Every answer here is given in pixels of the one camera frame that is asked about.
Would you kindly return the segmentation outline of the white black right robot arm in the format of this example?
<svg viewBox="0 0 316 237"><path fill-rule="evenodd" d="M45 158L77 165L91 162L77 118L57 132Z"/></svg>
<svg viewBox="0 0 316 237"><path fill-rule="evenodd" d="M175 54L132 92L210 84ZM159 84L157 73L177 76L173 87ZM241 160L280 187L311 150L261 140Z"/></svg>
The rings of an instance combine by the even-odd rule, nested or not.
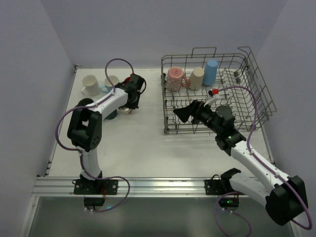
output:
<svg viewBox="0 0 316 237"><path fill-rule="evenodd" d="M234 174L228 179L231 188L263 205L275 223L283 226L308 212L304 181L299 176L291 177L282 172L258 154L250 140L235 129L235 117L230 107L219 106L212 111L208 104L194 100L173 112L182 122L193 118L193 123L201 122L216 133L217 146L256 178L251 180L241 173Z"/></svg>

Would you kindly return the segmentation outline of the white mug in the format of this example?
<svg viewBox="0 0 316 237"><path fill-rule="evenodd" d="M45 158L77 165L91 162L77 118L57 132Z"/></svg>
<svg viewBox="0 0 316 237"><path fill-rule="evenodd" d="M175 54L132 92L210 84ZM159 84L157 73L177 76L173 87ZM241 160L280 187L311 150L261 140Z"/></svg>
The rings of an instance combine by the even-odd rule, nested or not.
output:
<svg viewBox="0 0 316 237"><path fill-rule="evenodd" d="M82 79L81 93L87 96L97 96L100 93L99 83L95 76L87 75Z"/></svg>

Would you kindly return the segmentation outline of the light blue mug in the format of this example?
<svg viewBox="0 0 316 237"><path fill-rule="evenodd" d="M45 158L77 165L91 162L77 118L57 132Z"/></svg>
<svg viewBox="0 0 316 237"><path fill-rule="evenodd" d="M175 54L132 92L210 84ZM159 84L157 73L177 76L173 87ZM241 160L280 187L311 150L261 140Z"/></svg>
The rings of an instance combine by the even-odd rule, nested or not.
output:
<svg viewBox="0 0 316 237"><path fill-rule="evenodd" d="M100 86L100 91L102 93L109 93L113 86L117 85L119 83L119 79L116 76L109 76L108 78L105 78L104 84Z"/></svg>

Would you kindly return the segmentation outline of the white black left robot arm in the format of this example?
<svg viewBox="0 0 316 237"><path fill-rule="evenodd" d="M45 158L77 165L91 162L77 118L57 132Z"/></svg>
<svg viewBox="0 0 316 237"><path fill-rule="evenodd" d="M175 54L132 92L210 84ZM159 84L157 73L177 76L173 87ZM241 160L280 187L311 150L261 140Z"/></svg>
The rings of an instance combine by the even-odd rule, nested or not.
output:
<svg viewBox="0 0 316 237"><path fill-rule="evenodd" d="M147 83L131 74L98 101L82 99L72 112L67 136L79 152L81 174L75 182L76 195L116 195L118 177L103 178L97 146L102 139L103 120L116 110L135 110Z"/></svg>

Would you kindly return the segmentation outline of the grey mug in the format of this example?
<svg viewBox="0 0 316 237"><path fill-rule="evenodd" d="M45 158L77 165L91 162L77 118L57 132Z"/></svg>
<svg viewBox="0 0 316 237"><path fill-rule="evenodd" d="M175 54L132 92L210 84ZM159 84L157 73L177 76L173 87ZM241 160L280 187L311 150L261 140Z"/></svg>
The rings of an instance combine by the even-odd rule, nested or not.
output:
<svg viewBox="0 0 316 237"><path fill-rule="evenodd" d="M78 102L77 107L89 106L90 104L93 104L93 103L94 101L91 98L83 98Z"/></svg>

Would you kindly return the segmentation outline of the pink patterned mug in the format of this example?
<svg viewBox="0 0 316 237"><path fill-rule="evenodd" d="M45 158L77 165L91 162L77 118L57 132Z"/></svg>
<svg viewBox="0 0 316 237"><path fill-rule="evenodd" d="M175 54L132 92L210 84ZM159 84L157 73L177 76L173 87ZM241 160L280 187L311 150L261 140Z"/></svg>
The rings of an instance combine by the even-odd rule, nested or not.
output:
<svg viewBox="0 0 316 237"><path fill-rule="evenodd" d="M178 91L181 87L188 87L189 80L184 71L179 67L171 67L167 73L166 88L170 91Z"/></svg>

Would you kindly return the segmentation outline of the cream small cup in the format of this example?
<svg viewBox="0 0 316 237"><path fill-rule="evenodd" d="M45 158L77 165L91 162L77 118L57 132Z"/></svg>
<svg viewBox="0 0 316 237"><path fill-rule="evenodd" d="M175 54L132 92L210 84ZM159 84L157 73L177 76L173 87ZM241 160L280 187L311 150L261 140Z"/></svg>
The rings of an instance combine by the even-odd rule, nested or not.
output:
<svg viewBox="0 0 316 237"><path fill-rule="evenodd" d="M123 114L129 115L133 112L133 109L127 108L127 107L119 107L118 108L120 112L122 112Z"/></svg>

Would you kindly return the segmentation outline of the dark teal mug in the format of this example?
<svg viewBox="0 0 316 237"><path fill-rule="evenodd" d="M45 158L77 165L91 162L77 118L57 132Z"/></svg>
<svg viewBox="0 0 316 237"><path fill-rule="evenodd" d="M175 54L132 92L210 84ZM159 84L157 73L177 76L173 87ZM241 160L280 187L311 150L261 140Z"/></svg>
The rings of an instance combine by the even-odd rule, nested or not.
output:
<svg viewBox="0 0 316 237"><path fill-rule="evenodd" d="M118 115L117 110L114 110L112 113L110 113L108 116L106 116L104 118L104 120L113 120L117 117L117 115Z"/></svg>

